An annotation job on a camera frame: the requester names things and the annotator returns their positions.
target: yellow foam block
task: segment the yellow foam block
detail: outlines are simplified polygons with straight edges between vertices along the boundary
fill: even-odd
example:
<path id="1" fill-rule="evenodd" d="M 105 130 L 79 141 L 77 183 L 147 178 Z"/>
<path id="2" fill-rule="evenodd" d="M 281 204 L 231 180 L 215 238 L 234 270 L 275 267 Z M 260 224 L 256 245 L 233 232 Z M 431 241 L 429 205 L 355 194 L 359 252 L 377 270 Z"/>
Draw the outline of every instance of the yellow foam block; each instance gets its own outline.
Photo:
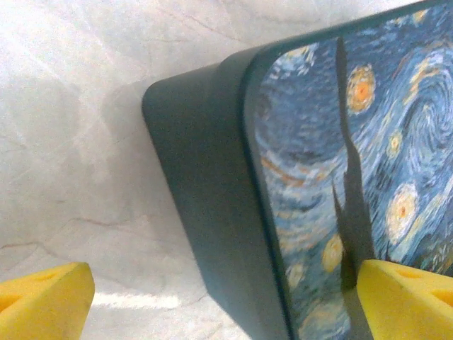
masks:
<path id="1" fill-rule="evenodd" d="M 87 263 L 0 283 L 0 339 L 79 339 L 93 296 Z"/>
<path id="2" fill-rule="evenodd" d="M 375 340 L 453 339 L 453 278 L 367 260 L 357 291 Z"/>

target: white marble countertop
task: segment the white marble countertop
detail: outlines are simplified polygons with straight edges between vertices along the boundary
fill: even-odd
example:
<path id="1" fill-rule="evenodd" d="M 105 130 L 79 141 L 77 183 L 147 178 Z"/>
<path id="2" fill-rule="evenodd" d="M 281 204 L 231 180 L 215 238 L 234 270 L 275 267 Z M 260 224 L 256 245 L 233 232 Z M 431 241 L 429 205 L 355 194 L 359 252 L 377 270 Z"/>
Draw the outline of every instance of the white marble countertop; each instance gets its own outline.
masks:
<path id="1" fill-rule="evenodd" d="M 0 281 L 90 264 L 82 339 L 248 339 L 207 295 L 140 101 L 156 80 L 414 0 L 3 0 Z"/>

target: blue swirl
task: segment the blue swirl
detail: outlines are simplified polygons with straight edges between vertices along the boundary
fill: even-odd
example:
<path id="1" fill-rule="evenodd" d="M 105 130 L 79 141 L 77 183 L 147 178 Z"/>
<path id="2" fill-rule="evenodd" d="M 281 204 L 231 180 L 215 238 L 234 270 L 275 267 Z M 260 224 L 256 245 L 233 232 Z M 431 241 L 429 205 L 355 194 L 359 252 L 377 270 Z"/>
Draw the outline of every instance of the blue swirl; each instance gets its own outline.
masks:
<path id="1" fill-rule="evenodd" d="M 362 159 L 374 250 L 379 258 L 389 254 L 395 261 L 431 271 L 445 271 L 445 264 L 453 261 L 452 6 L 431 8 L 418 20 L 406 16 L 345 36 L 348 74 L 371 64 L 376 80 L 372 105 L 349 117 Z M 341 305 L 340 266 L 328 273 L 321 265 L 323 250 L 336 233 L 332 183 L 344 200 L 347 163 L 338 115 L 335 40 L 309 50 L 310 63 L 286 57 L 264 78 L 256 139 L 265 160 L 283 261 L 287 268 L 304 268 L 304 277 L 292 290 L 299 335 L 306 339 L 318 332 L 318 339 L 327 334 L 342 339 L 349 327 L 344 307 L 335 308 L 339 314 L 325 320 L 314 316 L 325 306 Z M 389 207 L 405 185 L 416 195 L 413 219 L 397 239 L 390 239 Z"/>

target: van gogh painting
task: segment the van gogh painting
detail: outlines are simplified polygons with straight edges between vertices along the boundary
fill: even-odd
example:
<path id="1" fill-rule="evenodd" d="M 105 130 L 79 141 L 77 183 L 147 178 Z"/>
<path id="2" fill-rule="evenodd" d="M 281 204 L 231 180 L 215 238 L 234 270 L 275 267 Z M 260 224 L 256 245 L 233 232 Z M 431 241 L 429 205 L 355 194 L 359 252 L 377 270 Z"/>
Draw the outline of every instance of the van gogh painting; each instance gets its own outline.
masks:
<path id="1" fill-rule="evenodd" d="M 300 339 L 347 337 L 344 254 L 453 275 L 452 15 L 298 48 L 261 84 L 256 139 Z"/>

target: marble surface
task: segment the marble surface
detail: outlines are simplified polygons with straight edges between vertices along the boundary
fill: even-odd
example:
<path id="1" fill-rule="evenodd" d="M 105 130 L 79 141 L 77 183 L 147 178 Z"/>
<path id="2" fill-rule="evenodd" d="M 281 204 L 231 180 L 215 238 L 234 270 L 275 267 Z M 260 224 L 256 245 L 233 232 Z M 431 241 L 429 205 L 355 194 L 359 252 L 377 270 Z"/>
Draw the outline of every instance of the marble surface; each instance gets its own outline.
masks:
<path id="1" fill-rule="evenodd" d="M 411 2 L 3 0 L 0 281 L 86 261 L 96 295 L 82 339 L 248 339 L 206 293 L 142 94 L 247 47 Z"/>

